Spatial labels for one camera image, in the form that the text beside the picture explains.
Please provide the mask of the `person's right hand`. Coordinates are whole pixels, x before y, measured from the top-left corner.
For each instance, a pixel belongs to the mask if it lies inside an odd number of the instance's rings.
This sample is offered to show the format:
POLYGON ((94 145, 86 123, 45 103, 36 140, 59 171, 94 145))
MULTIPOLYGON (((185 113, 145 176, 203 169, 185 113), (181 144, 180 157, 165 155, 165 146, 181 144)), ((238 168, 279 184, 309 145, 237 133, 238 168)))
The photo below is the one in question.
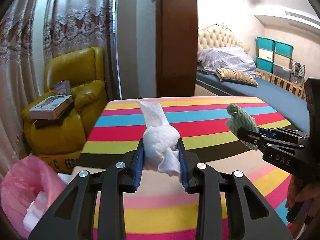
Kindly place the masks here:
POLYGON ((319 211, 319 181, 311 182, 303 189, 299 189, 298 178, 291 176, 285 207, 292 208, 297 202, 305 202, 307 200, 311 201, 309 207, 302 212, 302 217, 293 222, 293 224, 303 225, 306 216, 315 217, 319 211))

